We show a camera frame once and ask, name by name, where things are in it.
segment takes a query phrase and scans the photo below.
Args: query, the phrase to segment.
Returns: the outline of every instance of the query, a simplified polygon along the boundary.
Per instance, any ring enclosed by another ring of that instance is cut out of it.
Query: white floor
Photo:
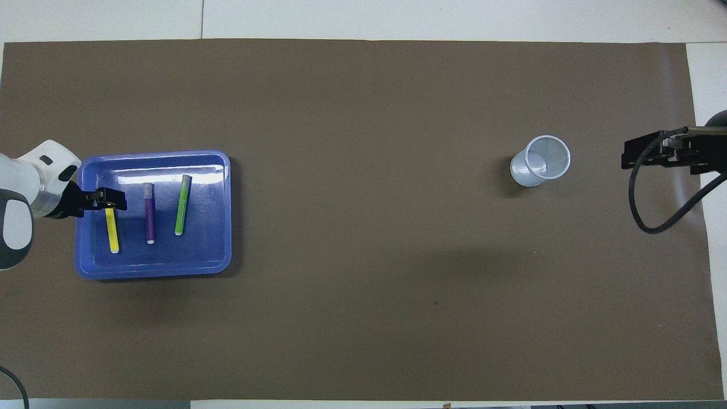
[[[727,109],[727,5],[719,0],[0,0],[0,47],[14,41],[220,37],[692,43],[687,53],[696,123],[704,124]],[[709,177],[702,178],[703,184]],[[721,205],[726,202],[725,186],[704,199],[727,387],[727,231],[721,228],[727,223],[727,210]],[[320,408],[321,403],[295,401],[284,406]],[[348,402],[346,407],[424,408],[443,403]],[[545,402],[453,406],[488,403]],[[281,402],[192,405],[274,408]]]

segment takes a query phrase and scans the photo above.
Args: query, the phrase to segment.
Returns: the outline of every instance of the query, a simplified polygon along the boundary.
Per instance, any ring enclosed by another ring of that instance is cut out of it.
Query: cup
[[[510,161],[510,174],[525,187],[557,179],[571,166],[568,146],[552,135],[541,135],[528,143]]]

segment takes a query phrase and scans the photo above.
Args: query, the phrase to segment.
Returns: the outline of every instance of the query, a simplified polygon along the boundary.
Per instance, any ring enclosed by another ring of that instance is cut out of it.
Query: black cable
[[[28,409],[31,406],[31,404],[28,401],[28,394],[25,393],[25,388],[23,388],[23,383],[20,382],[20,379],[18,379],[14,373],[10,372],[9,370],[7,370],[6,368],[4,368],[2,366],[0,366],[0,372],[7,375],[7,377],[10,378],[10,380],[15,383],[15,386],[17,386],[17,390],[20,391],[20,396],[23,397],[23,407],[25,409]]]
[[[709,182],[704,188],[696,192],[694,196],[687,200],[684,206],[677,210],[676,213],[672,215],[672,217],[667,219],[667,221],[657,227],[649,227],[644,224],[644,222],[641,220],[641,216],[638,214],[638,210],[636,209],[636,201],[634,197],[634,189],[636,187],[636,175],[638,174],[638,170],[641,165],[646,161],[646,157],[648,156],[648,154],[652,150],[654,150],[663,140],[684,132],[685,128],[680,128],[678,130],[669,131],[662,136],[654,139],[644,148],[643,151],[641,151],[641,154],[636,159],[636,162],[634,162],[634,167],[631,170],[631,176],[629,178],[629,207],[631,208],[631,215],[633,215],[634,221],[636,221],[636,225],[646,233],[657,234],[663,232],[671,226],[674,226],[674,224],[678,222],[689,210],[691,210],[692,207],[699,203],[699,201],[702,200],[703,197],[705,197],[711,191],[715,190],[715,188],[719,186],[722,182],[727,180],[727,172],[720,173],[718,177]]]

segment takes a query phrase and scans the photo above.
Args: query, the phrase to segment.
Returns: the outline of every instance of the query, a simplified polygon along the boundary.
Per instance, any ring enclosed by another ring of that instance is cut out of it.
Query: plastic tray
[[[192,176],[184,234],[174,235],[182,175]],[[232,258],[230,159],[221,151],[93,156],[78,184],[126,193],[116,212],[119,253],[108,244],[103,211],[76,220],[76,270],[86,279],[215,274]],[[156,242],[146,243],[144,183],[154,183]]]

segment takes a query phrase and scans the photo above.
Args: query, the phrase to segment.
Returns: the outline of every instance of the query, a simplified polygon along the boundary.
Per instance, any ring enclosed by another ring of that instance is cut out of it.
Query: brown mat
[[[623,141],[693,124],[683,44],[8,44],[0,151],[218,148],[234,259],[88,282],[73,221],[0,274],[0,362],[32,397],[722,399],[701,210],[650,236]],[[571,169],[519,188],[538,135]],[[646,169],[665,219],[686,169]],[[2,387],[3,398],[15,397]]]

